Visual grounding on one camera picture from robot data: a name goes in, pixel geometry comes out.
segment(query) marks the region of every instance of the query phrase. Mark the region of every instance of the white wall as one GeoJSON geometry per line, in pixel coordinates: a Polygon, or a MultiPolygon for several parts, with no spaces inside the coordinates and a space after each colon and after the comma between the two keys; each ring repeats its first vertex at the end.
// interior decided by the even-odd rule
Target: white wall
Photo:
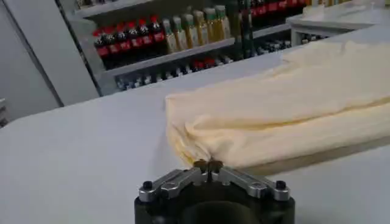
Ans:
{"type": "Polygon", "coordinates": [[[58,103],[35,67],[0,1],[0,98],[10,119],[51,110],[58,103]]]}

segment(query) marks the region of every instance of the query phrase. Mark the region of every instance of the folded fabric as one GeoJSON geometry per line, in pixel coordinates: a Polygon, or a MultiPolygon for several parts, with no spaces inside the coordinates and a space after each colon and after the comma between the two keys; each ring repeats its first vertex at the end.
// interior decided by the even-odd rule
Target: folded fabric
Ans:
{"type": "Polygon", "coordinates": [[[390,44],[318,42],[267,75],[169,95],[168,141],[189,163],[250,167],[389,136],[389,58],[390,44]]]}

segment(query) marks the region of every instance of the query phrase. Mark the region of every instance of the red-labeled bottle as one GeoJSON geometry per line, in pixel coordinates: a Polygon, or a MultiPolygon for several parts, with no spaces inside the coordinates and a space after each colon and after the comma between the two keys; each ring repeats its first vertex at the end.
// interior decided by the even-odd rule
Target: red-labeled bottle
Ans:
{"type": "Polygon", "coordinates": [[[157,16],[151,16],[151,32],[153,36],[154,49],[157,55],[168,54],[168,48],[165,40],[164,30],[160,23],[157,21],[157,16]]]}
{"type": "Polygon", "coordinates": [[[131,48],[132,45],[130,40],[127,37],[127,32],[125,31],[124,23],[119,23],[116,26],[116,42],[119,44],[120,48],[120,59],[121,64],[126,65],[130,63],[131,48]]]}
{"type": "Polygon", "coordinates": [[[108,69],[110,52],[105,44],[104,37],[102,36],[102,30],[95,30],[93,32],[93,36],[95,37],[94,46],[96,48],[97,54],[102,59],[104,67],[108,69]]]}
{"type": "Polygon", "coordinates": [[[154,56],[154,53],[153,53],[153,48],[152,48],[152,44],[153,44],[153,37],[152,37],[152,34],[151,32],[149,31],[149,29],[147,28],[146,26],[146,22],[144,19],[140,19],[138,21],[139,23],[139,27],[138,27],[138,33],[142,39],[142,48],[143,48],[143,55],[146,57],[146,58],[151,58],[154,56]]]}
{"type": "Polygon", "coordinates": [[[116,42],[116,32],[113,27],[104,28],[105,42],[110,51],[108,69],[119,66],[121,48],[116,42]]]}
{"type": "Polygon", "coordinates": [[[136,27],[135,27],[135,22],[129,22],[127,24],[128,30],[126,32],[127,34],[127,39],[130,41],[132,45],[132,55],[133,57],[130,58],[131,62],[134,61],[140,61],[143,59],[143,54],[142,54],[142,38],[140,37],[136,27]]]}

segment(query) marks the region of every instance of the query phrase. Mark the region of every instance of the white table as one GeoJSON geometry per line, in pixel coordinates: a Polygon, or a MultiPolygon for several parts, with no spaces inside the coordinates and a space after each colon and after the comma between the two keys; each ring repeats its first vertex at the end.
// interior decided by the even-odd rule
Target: white table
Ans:
{"type": "MultiPolygon", "coordinates": [[[[390,42],[375,26],[327,41],[390,42]]],[[[133,223],[144,180],[183,163],[165,137],[169,93],[256,74],[281,63],[268,54],[70,107],[0,130],[0,223],[133,223]]],[[[285,172],[298,223],[387,223],[390,148],[285,172]]]]}
{"type": "Polygon", "coordinates": [[[291,26],[291,44],[301,44],[302,33],[333,37],[373,25],[390,25],[390,10],[375,4],[345,2],[314,15],[296,15],[286,20],[291,26]]]}

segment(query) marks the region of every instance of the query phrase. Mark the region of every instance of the store shelf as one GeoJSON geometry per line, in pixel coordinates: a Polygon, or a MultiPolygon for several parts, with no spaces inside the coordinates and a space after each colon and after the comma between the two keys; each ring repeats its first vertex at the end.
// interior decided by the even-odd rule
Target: store shelf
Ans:
{"type": "Polygon", "coordinates": [[[133,7],[139,4],[144,4],[153,0],[119,0],[115,2],[108,2],[102,5],[94,5],[89,8],[80,9],[74,12],[77,17],[88,18],[99,14],[113,12],[115,10],[133,7]]]}
{"type": "Polygon", "coordinates": [[[133,72],[136,70],[149,68],[151,66],[160,65],[163,63],[177,60],[177,59],[186,58],[186,57],[189,57],[192,55],[201,54],[201,53],[212,51],[215,49],[231,46],[234,44],[234,42],[235,42],[234,38],[229,38],[226,40],[222,40],[222,41],[218,41],[215,43],[195,47],[195,48],[188,49],[185,51],[180,51],[180,52],[176,52],[173,54],[167,54],[167,55],[164,55],[161,57],[152,58],[152,59],[148,59],[145,61],[140,61],[140,62],[131,64],[131,65],[126,65],[126,66],[123,66],[120,68],[111,69],[111,70],[103,72],[103,75],[111,75],[111,76],[123,75],[123,74],[130,73],[130,72],[133,72]]]}
{"type": "Polygon", "coordinates": [[[259,38],[259,37],[263,37],[263,36],[266,36],[266,35],[270,35],[270,34],[273,34],[273,33],[279,33],[279,32],[282,32],[282,31],[286,31],[286,30],[289,30],[290,29],[290,25],[289,24],[282,24],[282,25],[277,25],[277,26],[272,26],[272,27],[269,27],[269,28],[265,28],[265,29],[261,29],[261,30],[258,30],[258,31],[254,31],[253,34],[254,34],[254,38],[259,38]]]}

